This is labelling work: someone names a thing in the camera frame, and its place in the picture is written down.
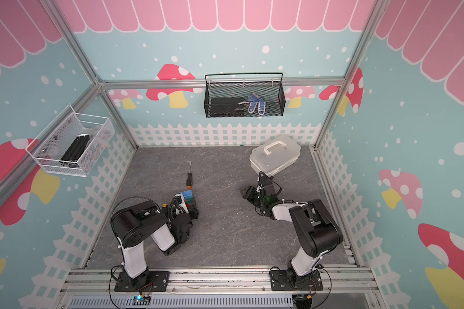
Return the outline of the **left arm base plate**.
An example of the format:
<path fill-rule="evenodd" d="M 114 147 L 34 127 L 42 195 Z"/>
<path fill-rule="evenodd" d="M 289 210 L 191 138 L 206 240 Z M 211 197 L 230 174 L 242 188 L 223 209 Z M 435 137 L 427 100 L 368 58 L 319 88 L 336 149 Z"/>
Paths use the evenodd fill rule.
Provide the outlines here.
<path fill-rule="evenodd" d="M 124 270 L 118 275 L 115 292 L 166 292 L 170 273 L 168 271 L 145 270 L 131 278 Z"/>

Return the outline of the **long blue lego brick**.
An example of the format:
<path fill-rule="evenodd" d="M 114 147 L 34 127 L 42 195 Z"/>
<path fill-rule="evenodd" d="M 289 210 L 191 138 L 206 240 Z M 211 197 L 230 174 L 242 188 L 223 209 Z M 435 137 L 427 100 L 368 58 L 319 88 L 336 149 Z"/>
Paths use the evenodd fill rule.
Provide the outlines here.
<path fill-rule="evenodd" d="M 186 190 L 181 193 L 185 200 L 193 198 L 192 190 Z"/>

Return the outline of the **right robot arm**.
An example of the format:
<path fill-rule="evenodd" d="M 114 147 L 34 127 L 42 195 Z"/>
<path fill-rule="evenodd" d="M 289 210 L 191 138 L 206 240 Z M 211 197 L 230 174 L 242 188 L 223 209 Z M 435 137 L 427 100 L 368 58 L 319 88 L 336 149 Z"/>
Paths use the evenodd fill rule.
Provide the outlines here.
<path fill-rule="evenodd" d="M 259 172 L 257 185 L 243 190 L 242 197 L 251 203 L 258 215 L 293 224 L 300 249 L 288 262 L 286 270 L 271 269 L 272 288 L 282 290 L 322 290 L 318 266 L 325 255 L 344 240 L 331 213 L 320 199 L 308 202 L 280 199 L 282 188 L 272 176 Z"/>

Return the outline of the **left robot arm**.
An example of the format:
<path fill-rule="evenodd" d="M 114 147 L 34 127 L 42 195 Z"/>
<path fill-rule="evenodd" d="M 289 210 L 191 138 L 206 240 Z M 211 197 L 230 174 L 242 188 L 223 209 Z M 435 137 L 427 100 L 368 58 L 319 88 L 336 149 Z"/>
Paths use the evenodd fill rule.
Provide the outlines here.
<path fill-rule="evenodd" d="M 149 198 L 137 205 L 114 212 L 110 226 L 123 257 L 122 273 L 116 290 L 130 287 L 136 291 L 155 286 L 160 276 L 149 271 L 144 257 L 144 241 L 151 238 L 159 250 L 171 255 L 190 238 L 193 220 L 199 212 L 190 190 L 176 194 L 162 207 Z"/>

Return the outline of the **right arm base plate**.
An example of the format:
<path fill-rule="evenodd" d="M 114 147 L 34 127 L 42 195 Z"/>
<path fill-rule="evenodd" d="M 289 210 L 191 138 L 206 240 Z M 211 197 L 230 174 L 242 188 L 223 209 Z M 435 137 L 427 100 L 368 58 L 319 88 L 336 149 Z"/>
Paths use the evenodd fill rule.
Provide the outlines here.
<path fill-rule="evenodd" d="M 269 277 L 273 291 L 311 290 L 314 292 L 324 289 L 318 270 L 312 271 L 305 276 L 298 276 L 291 269 L 281 270 L 278 267 L 272 267 L 269 269 Z"/>

